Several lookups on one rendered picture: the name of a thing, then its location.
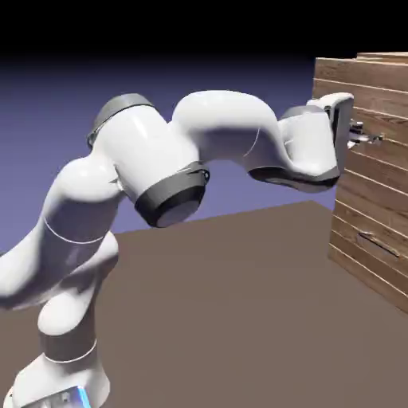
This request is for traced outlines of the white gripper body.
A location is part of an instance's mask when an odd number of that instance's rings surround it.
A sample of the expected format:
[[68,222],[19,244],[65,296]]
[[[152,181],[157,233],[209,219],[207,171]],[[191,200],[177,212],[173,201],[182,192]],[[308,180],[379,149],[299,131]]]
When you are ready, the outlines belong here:
[[353,106],[354,96],[348,92],[336,92],[325,96],[324,107],[330,108],[331,127],[337,151],[347,148]]

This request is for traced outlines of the wooden drawer front with gripped handle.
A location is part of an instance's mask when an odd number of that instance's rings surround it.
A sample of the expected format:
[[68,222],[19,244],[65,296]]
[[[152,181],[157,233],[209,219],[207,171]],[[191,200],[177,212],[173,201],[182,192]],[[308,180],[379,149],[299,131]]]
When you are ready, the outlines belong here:
[[408,170],[408,64],[318,58],[313,96],[333,92],[353,94],[353,119],[382,136],[354,151]]

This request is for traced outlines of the wooden plank cabinet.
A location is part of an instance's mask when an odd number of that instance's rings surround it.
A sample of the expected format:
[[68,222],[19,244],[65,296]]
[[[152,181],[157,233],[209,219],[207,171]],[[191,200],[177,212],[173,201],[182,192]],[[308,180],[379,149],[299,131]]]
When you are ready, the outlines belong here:
[[329,257],[408,314],[408,52],[318,58],[312,95],[354,96]]

